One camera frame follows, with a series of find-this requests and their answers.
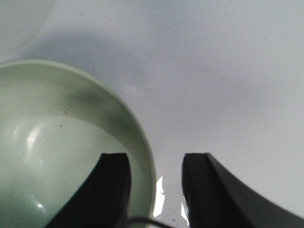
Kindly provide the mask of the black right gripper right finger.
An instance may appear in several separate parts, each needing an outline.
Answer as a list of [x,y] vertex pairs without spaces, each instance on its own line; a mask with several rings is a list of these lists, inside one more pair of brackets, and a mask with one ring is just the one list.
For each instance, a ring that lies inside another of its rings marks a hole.
[[192,228],[302,228],[303,218],[253,191],[210,153],[187,153],[182,189]]

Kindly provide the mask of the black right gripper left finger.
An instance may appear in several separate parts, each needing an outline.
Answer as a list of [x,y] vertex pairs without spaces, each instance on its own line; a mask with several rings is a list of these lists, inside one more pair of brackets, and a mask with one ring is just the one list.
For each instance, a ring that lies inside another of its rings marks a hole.
[[131,168],[126,153],[102,154],[48,228],[117,228],[127,217]]

